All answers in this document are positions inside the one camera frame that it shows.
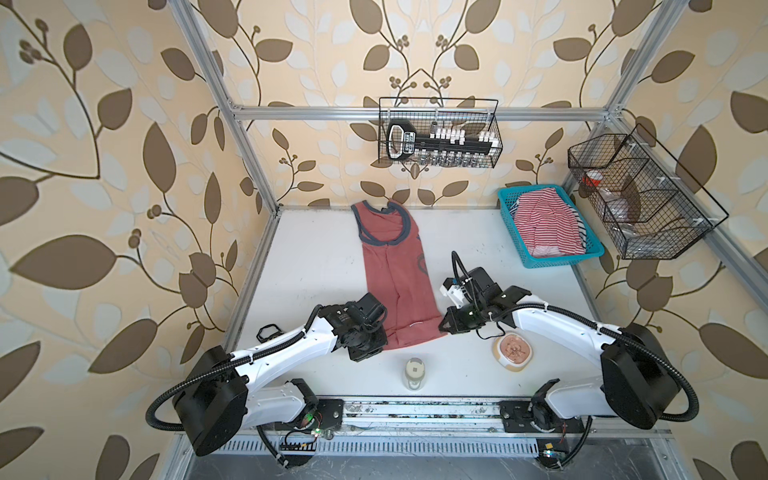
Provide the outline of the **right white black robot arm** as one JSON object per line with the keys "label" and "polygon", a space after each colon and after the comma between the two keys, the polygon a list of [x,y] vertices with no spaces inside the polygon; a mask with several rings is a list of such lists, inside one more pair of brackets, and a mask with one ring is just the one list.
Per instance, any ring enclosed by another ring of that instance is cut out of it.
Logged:
{"label": "right white black robot arm", "polygon": [[469,270],[457,252],[441,292],[452,304],[439,329],[457,335],[495,325],[503,338],[542,336],[591,365],[583,378],[555,377],[530,396],[524,421],[542,432],[581,417],[619,418],[650,430],[657,422],[697,418],[700,400],[646,327],[619,327],[553,305],[531,291],[502,289],[482,267]]}

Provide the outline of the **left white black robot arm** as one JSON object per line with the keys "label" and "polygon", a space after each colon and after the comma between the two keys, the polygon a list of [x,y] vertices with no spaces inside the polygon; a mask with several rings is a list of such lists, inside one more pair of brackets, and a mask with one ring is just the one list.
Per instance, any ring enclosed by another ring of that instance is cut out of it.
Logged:
{"label": "left white black robot arm", "polygon": [[317,305],[299,328],[244,350],[220,346],[206,351],[189,376],[148,406],[153,429],[183,432],[194,453],[209,455],[242,428],[266,424],[301,425],[315,419],[317,400],[302,379],[276,386],[274,380],[338,349],[353,362],[384,350],[386,307],[367,293],[357,301]]}

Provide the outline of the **striped red white tank top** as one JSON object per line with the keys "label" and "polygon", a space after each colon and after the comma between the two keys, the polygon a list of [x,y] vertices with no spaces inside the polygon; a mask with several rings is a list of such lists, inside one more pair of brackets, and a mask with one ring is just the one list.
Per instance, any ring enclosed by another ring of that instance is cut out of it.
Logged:
{"label": "striped red white tank top", "polygon": [[513,204],[514,224],[534,258],[586,253],[586,227],[576,209],[553,187],[528,191]]}

